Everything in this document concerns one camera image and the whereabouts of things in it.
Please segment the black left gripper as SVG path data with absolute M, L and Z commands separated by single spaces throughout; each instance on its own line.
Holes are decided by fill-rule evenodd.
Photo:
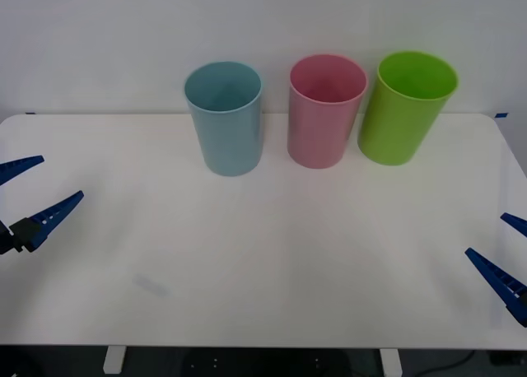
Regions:
M 6 182 L 43 162 L 44 157 L 42 156 L 30 156 L 1 163 L 0 185 L 4 185 Z M 30 253 L 36 251 L 83 198 L 84 193 L 78 191 L 61 202 L 33 216 L 25 217 L 9 227 L 0 221 L 0 254 L 4 255 L 12 249 L 19 253 L 23 249 Z

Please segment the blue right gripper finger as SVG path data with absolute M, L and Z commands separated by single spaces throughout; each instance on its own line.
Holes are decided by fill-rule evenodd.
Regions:
M 483 276 L 489 286 L 497 293 L 506 309 L 515 320 L 526 326 L 526 285 L 500 269 L 472 248 L 465 255 Z
M 503 213 L 500 219 L 506 224 L 520 232 L 524 237 L 527 236 L 527 220 L 511 215 L 509 213 Z

